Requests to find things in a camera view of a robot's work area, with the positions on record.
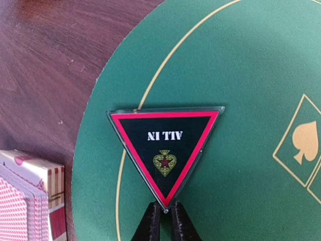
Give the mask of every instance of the gold spade symbol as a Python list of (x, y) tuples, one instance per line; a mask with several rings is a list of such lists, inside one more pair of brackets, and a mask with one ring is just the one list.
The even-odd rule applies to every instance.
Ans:
[(294, 158), (302, 165), (303, 155), (312, 162), (319, 149), (316, 122), (301, 124), (295, 128), (292, 136), (293, 145), (300, 152)]

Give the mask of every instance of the green poker table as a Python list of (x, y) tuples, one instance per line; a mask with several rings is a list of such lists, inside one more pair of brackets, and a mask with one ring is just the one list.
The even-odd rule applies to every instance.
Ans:
[[(225, 111), (178, 196), (201, 238), (319, 240), (320, 17), (311, 0), (167, 0), (148, 15), (84, 113), (72, 177), (78, 240), (130, 240), (155, 200), (128, 155), (121, 162), (106, 112), (208, 105)], [(171, 240), (169, 220), (161, 240)]]

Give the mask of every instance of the black triangle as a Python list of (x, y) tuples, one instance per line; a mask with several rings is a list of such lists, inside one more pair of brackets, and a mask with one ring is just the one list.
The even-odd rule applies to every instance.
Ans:
[(192, 172), (224, 107), (108, 113), (119, 138), (164, 210)]

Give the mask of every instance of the gold spade emblem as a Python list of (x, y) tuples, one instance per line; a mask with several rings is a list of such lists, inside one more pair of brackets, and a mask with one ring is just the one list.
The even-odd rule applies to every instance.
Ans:
[(160, 150), (159, 152), (161, 155), (158, 154), (154, 156), (153, 162), (156, 168), (165, 177), (174, 168), (177, 159), (176, 156), (169, 154), (170, 150)]
[(302, 165), (303, 155), (309, 162), (312, 162), (319, 149), (316, 122), (310, 122), (297, 126), (292, 136), (293, 145), (299, 153), (294, 156), (297, 162)]

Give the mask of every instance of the wooden table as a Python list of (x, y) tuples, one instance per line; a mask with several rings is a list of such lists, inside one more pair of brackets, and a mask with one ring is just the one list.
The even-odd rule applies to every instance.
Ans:
[[(72, 176), (79, 241), (131, 240), (154, 201), (136, 169), (168, 200), (194, 158), (191, 142), (202, 125), (190, 118), (115, 120), (140, 164), (126, 155), (116, 199), (124, 146), (105, 112), (138, 105), (144, 113), (226, 108), (177, 196), (202, 240), (319, 240), (320, 16), (321, 4), (311, 0), (166, 0), (150, 14), (108, 62), (79, 130)], [(168, 131), (184, 134), (168, 142)], [(148, 132), (165, 136), (150, 142)], [(160, 150), (177, 161), (164, 178), (154, 163)], [(161, 223), (160, 239), (171, 240), (171, 217)]]
[(0, 2), (0, 148), (66, 166), (69, 240), (76, 240), (71, 173), (95, 81), (124, 37), (161, 0)]

